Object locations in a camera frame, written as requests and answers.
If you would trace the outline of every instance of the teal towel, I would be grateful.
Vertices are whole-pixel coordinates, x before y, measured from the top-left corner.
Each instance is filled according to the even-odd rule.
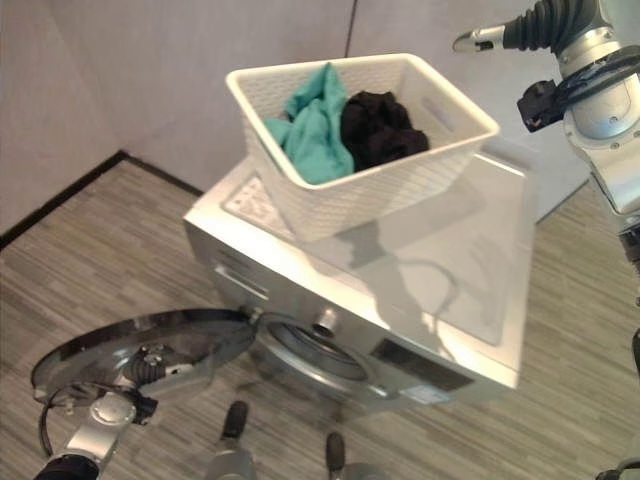
[[[353,173],[353,157],[340,139],[346,100],[338,72],[327,63],[285,103],[292,122],[264,121],[307,183],[318,185]]]

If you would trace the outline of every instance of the woven plastic basket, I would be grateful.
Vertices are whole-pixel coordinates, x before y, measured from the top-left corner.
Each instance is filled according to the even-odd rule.
[[[446,190],[498,124],[424,60],[409,54],[328,60],[348,96],[391,91],[431,149],[322,185],[298,175],[263,119],[327,61],[236,70],[227,85],[244,116],[255,168],[293,232],[313,241],[366,223]]]

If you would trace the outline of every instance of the black cable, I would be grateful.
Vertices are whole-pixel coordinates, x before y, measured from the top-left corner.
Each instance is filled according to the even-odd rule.
[[[101,392],[98,393],[96,398],[99,398],[100,396],[102,396],[102,394],[106,392],[123,393],[128,391],[127,388],[122,386],[109,385],[109,384],[104,384],[99,382],[89,382],[89,381],[67,383],[66,385],[63,385],[62,387],[55,390],[53,394],[49,396],[45,404],[42,406],[42,411],[40,412],[40,417],[38,418],[38,437],[40,439],[40,446],[42,447],[42,450],[44,454],[47,456],[47,458],[53,455],[53,448],[51,446],[49,432],[47,431],[47,416],[48,416],[49,410],[51,410],[51,408],[54,406],[53,403],[56,397],[60,394],[60,392],[68,388],[78,388],[78,387],[94,387],[99,389]]]

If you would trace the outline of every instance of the front-loading washing machine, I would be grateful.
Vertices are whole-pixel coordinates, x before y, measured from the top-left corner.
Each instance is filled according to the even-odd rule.
[[[478,155],[442,195],[303,244],[245,159],[185,225],[261,371],[358,414],[516,387],[535,203],[528,175]]]

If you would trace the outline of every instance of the gray wood-look floor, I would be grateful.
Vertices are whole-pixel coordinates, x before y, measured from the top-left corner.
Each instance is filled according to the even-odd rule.
[[[29,373],[61,342],[137,314],[221,306],[181,216],[195,198],[122,163],[1,256],[0,478],[44,462]],[[630,339],[637,280],[586,187],[537,228],[519,389],[485,405],[382,413],[340,427],[348,458],[396,479],[589,479],[613,467],[640,425]],[[331,425],[257,381],[246,355],[152,425],[132,427],[107,479],[203,478],[227,406],[249,400],[245,444],[262,479],[324,478]],[[55,445],[77,415],[50,416]]]

